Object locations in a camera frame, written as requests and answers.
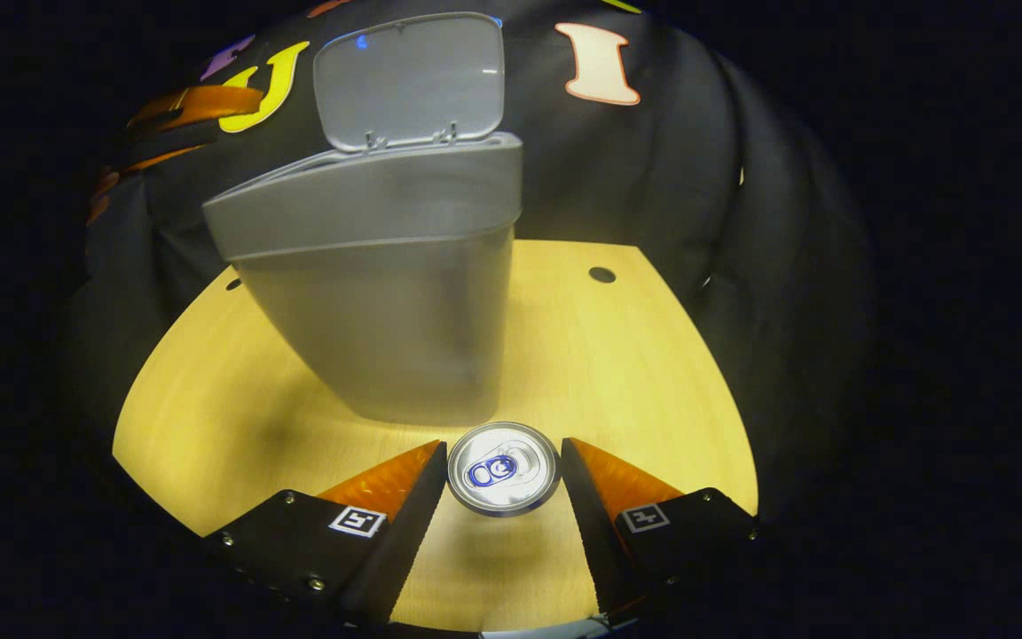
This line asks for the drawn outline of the blue and silver pop can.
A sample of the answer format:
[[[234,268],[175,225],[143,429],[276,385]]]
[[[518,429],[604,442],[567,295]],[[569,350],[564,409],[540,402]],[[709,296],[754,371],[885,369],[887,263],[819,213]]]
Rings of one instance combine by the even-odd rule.
[[[521,517],[539,509],[560,483],[559,450],[529,425],[495,422],[461,437],[447,456],[447,485],[483,517]]]

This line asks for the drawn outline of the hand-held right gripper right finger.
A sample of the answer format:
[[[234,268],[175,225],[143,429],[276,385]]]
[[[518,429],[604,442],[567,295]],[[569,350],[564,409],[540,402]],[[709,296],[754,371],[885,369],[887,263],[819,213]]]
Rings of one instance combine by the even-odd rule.
[[[576,438],[562,441],[561,473],[609,621],[668,607],[687,592],[707,596],[747,570],[759,520],[719,489],[685,493]]]

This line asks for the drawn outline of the black backdrop cloth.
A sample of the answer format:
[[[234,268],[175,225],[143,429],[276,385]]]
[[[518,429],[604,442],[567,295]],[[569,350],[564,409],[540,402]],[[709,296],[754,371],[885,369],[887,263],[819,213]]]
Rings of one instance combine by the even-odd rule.
[[[338,36],[409,15],[480,12],[506,42],[504,129],[524,142],[524,239],[633,244],[717,361],[763,485],[834,468],[872,328],[860,206],[812,132],[673,26],[604,0],[343,0],[233,44],[196,85],[247,86],[256,115],[202,149],[126,175],[86,226],[83,284],[59,319],[59,404],[108,446],[153,347],[223,269],[201,206],[328,149],[307,69]]]

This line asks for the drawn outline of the white desktop garbage bin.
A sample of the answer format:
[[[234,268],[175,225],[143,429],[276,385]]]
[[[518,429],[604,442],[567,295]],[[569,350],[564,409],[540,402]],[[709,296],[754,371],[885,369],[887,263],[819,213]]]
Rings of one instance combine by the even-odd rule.
[[[204,202],[216,250],[354,413],[487,421],[523,210],[499,21],[361,29],[316,54],[312,80],[329,149]]]

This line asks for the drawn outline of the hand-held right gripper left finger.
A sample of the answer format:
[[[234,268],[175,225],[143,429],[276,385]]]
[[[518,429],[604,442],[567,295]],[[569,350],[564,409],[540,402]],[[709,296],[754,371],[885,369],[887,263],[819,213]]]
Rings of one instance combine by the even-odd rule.
[[[276,491],[210,533],[204,549],[304,610],[385,626],[442,501],[446,462],[433,440],[316,496]]]

